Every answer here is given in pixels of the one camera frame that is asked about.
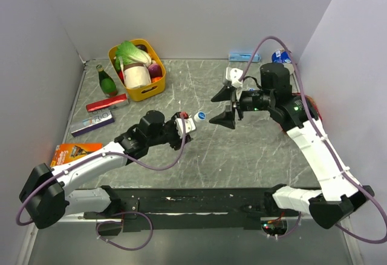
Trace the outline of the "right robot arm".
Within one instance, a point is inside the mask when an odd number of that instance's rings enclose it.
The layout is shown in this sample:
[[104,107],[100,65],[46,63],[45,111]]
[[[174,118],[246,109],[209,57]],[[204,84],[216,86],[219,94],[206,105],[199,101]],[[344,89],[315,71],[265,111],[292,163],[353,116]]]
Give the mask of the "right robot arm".
[[322,228],[329,229],[349,216],[366,201],[364,193],[348,181],[352,177],[345,168],[340,171],[331,153],[315,128],[322,122],[311,102],[292,90],[290,72],[280,63],[260,67],[261,83],[256,90],[245,90],[240,81],[243,71],[228,67],[224,86],[212,97],[212,102],[229,101],[225,110],[210,119],[210,123],[235,129],[235,122],[246,112],[268,111],[283,131],[297,144],[314,172],[320,188],[296,189],[277,185],[265,192],[265,211],[273,216],[291,209],[312,216]]

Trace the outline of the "clear plastic bottle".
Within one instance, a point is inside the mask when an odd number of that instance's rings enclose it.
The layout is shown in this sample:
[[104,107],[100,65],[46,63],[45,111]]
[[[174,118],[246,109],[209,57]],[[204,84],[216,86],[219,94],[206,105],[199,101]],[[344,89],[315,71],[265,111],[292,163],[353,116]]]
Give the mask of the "clear plastic bottle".
[[206,113],[203,111],[197,112],[193,117],[193,121],[196,125],[203,124],[206,121]]

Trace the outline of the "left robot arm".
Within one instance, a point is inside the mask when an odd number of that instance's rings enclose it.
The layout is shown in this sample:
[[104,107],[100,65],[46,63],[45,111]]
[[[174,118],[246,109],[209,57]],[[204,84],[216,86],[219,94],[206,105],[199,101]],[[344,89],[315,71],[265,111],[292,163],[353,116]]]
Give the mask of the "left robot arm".
[[110,170],[131,163],[152,170],[153,166],[140,161],[149,148],[168,144],[183,152],[196,130],[194,119],[186,112],[175,113],[170,120],[164,114],[148,111],[126,132],[103,148],[64,165],[50,167],[41,163],[33,168],[19,194],[22,203],[16,215],[19,226],[34,224],[45,229],[66,215],[96,212],[107,218],[119,213],[120,200],[108,187],[81,191],[79,187]]

